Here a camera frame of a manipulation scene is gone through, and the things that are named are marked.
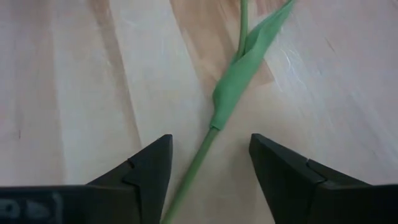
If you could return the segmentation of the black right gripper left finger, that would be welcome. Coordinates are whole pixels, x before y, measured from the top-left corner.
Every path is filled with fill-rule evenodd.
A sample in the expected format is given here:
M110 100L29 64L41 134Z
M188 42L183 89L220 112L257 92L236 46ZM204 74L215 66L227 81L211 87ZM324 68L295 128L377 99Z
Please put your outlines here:
M87 184L0 187L0 224L160 224L172 156L165 134Z

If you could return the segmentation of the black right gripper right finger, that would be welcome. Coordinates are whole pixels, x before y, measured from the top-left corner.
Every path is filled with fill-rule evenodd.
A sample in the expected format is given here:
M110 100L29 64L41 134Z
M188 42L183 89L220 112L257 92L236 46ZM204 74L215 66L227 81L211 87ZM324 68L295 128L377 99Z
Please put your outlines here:
M398 224L398 184L368 184L261 134L249 154L275 224Z

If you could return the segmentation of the yellow red artificial tulip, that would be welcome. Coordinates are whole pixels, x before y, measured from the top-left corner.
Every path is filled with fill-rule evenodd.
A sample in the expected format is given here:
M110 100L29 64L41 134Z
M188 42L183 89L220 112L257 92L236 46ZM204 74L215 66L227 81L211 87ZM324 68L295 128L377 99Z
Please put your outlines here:
M209 129L159 224L172 224L186 194L203 164L208 151L232 115L242 94L259 70L261 61L292 11L296 0L286 0L278 9L248 29L248 0L240 0L238 49L212 93L214 112Z

